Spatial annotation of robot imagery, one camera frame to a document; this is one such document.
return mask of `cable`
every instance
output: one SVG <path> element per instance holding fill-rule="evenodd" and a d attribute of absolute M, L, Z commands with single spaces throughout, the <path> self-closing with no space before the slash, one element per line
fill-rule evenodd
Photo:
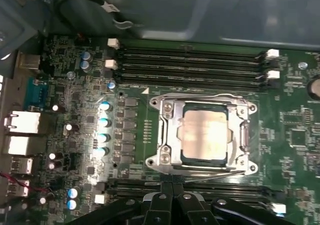
<path fill-rule="evenodd" d="M 14 178 L 13 176 L 11 176 L 8 173 L 0 172 L 0 177 L 6 178 L 11 183 L 18 184 L 21 187 L 25 187 L 25 188 L 32 190 L 32 191 L 35 191 L 35 192 L 43 192 L 43 193 L 50 192 L 50 190 L 48 188 L 37 188 L 37 187 L 28 186 L 28 185 L 18 181 L 16 178 Z"/>
<path fill-rule="evenodd" d="M 77 31 L 77 29 L 72 25 L 72 23 L 62 14 L 61 12 L 61 6 L 70 0 L 57 0 L 53 5 L 53 11 L 58 17 L 58 19 L 66 25 L 71 31 Z M 91 2 L 94 2 L 101 6 L 107 13 L 112 15 L 112 20 L 114 22 L 114 25 L 120 29 L 120 30 L 126 30 L 128 28 L 131 28 L 133 26 L 133 23 L 131 21 L 126 20 L 120 13 L 120 10 L 118 10 L 114 5 L 109 4 L 108 2 L 104 0 L 88 0 Z M 83 38 L 83 35 L 81 32 L 76 32 L 77 36 L 79 38 Z"/>

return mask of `white triangle marking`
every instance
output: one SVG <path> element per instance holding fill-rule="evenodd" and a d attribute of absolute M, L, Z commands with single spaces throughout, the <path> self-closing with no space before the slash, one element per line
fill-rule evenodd
<path fill-rule="evenodd" d="M 141 94 L 149 94 L 149 88 L 146 88 Z"/>

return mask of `green circuit board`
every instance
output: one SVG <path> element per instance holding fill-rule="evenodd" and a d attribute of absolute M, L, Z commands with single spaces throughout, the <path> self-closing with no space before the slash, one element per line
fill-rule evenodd
<path fill-rule="evenodd" d="M 110 56 L 107 38 L 92 38 L 89 44 L 77 45 L 67 36 L 52 35 L 46 46 L 51 50 L 49 63 L 55 69 L 48 82 L 46 108 L 60 104 L 66 113 L 58 115 L 56 133 L 48 138 L 47 153 L 79 153 L 76 169 L 50 171 L 43 165 L 41 181 L 65 176 L 64 189 L 58 191 L 57 199 L 38 208 L 42 224 L 65 223 L 92 211 L 94 184 L 108 178 L 158 181 L 159 173 L 145 165 L 145 159 L 156 154 L 159 112 L 150 107 L 151 98 L 167 93 L 241 95 L 257 105 L 258 111 L 250 117 L 250 160 L 258 165 L 258 172 L 242 178 L 224 178 L 219 182 L 246 185 L 264 185 L 286 192 L 286 216 L 297 225 L 319 224 L 320 218 L 320 101 L 310 98 L 307 84 L 320 73 L 320 54 L 295 50 L 280 50 L 280 88 L 263 92 L 230 91 L 202 88 L 181 88 L 146 84 L 118 84 L 114 90 L 107 88 L 111 77 L 102 71 L 106 57 Z M 242 54 L 259 54 L 266 49 L 210 44 L 185 44 L 147 40 L 122 40 L 133 47 L 178 49 L 192 46 L 196 51 L 215 51 Z M 80 67 L 80 55 L 88 51 L 93 56 L 92 70 L 85 73 Z M 306 69 L 299 68 L 307 63 Z M 67 72 L 74 71 L 75 78 L 68 79 Z M 126 98 L 136 99 L 136 105 L 123 107 Z M 108 113 L 112 125 L 133 122 L 129 129 L 111 126 L 104 132 L 110 134 L 109 155 L 103 160 L 92 159 L 90 154 L 96 146 L 99 105 L 108 101 L 113 109 Z M 124 110 L 136 115 L 122 117 Z M 63 135 L 67 122 L 80 124 L 79 133 Z M 115 149 L 119 141 L 113 139 L 120 133 L 134 134 L 129 143 L 135 149 L 125 156 Z M 88 174 L 88 167 L 94 173 Z M 91 188 L 82 190 L 77 209 L 66 209 L 67 189 L 73 186 Z"/>

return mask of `cpu socket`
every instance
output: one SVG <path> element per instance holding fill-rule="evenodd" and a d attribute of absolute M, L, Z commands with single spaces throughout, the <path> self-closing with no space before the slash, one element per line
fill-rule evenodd
<path fill-rule="evenodd" d="M 258 170 L 249 161 L 249 115 L 257 106 L 232 94 L 167 93 L 153 97 L 159 110 L 157 153 L 146 165 L 186 177 L 244 176 Z"/>

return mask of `motherboard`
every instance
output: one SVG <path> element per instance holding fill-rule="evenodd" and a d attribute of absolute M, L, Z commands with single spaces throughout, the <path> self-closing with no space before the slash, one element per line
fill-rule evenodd
<path fill-rule="evenodd" d="M 277 216 L 320 224 L 320 53 L 50 35 L 39 71 L 23 110 L 53 125 L 37 151 L 49 191 L 34 195 L 34 224 L 141 199 L 163 174 L 208 200 L 281 204 Z"/>

